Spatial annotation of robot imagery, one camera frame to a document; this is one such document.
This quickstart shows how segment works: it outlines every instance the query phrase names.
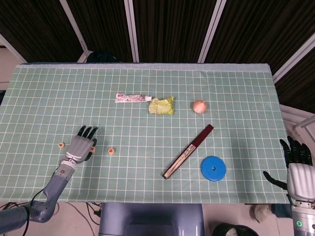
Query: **yellow plastic bag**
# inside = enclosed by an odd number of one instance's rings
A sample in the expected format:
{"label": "yellow plastic bag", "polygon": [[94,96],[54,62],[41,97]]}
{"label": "yellow plastic bag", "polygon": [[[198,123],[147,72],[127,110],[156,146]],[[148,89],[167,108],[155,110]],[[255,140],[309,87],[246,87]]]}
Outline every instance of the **yellow plastic bag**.
{"label": "yellow plastic bag", "polygon": [[172,115],[174,113],[173,99],[174,97],[168,97],[164,100],[153,98],[151,103],[149,104],[149,113],[159,115]]}

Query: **toothpaste tube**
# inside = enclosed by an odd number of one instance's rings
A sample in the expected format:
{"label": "toothpaste tube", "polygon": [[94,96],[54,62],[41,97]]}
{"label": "toothpaste tube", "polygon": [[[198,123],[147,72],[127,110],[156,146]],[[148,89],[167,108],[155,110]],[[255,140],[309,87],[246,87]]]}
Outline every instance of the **toothpaste tube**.
{"label": "toothpaste tube", "polygon": [[151,96],[143,96],[143,95],[126,95],[117,93],[115,103],[118,102],[150,102],[152,99]]}

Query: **blue disc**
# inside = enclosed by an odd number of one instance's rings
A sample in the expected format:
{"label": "blue disc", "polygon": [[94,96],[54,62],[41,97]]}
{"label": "blue disc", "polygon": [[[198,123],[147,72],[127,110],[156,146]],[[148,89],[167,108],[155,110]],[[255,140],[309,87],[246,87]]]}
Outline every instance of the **blue disc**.
{"label": "blue disc", "polygon": [[219,181],[226,173],[225,163],[216,156],[208,156],[201,162],[202,175],[211,181]]}

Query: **table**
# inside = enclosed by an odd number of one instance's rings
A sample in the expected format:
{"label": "table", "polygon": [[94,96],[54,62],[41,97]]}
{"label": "table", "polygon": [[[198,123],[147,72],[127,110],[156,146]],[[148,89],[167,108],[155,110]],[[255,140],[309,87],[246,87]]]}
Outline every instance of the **table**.
{"label": "table", "polygon": [[[174,96],[174,115],[149,103],[115,103],[116,93]],[[195,100],[208,102],[204,114]],[[61,201],[285,203],[262,171],[286,180],[279,139],[286,131],[266,64],[22,64],[0,106],[0,199],[29,200],[64,157],[72,135],[98,126],[97,146],[77,165]],[[168,180],[162,172],[211,124],[215,129]],[[113,147],[114,155],[107,149]],[[206,180],[201,161],[226,164]]]}

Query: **robotic arm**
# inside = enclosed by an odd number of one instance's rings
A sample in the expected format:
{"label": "robotic arm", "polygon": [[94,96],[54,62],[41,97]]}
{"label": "robotic arm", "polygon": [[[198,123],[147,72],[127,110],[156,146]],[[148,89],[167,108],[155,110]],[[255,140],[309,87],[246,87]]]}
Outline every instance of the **robotic arm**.
{"label": "robotic arm", "polygon": [[85,128],[84,125],[72,139],[65,154],[65,160],[61,162],[46,187],[42,190],[47,197],[47,201],[34,201],[39,192],[30,202],[24,205],[0,211],[0,234],[16,230],[29,220],[44,223],[52,217],[57,200],[73,175],[76,164],[87,161],[92,155],[91,148],[96,146],[97,140],[91,139],[97,131],[97,127],[94,129],[89,127],[86,130]]}
{"label": "robotic arm", "polygon": [[287,183],[272,178],[266,171],[266,179],[288,191],[292,207],[294,236],[315,236],[315,167],[309,148],[288,136],[290,147],[280,140],[287,167]]}

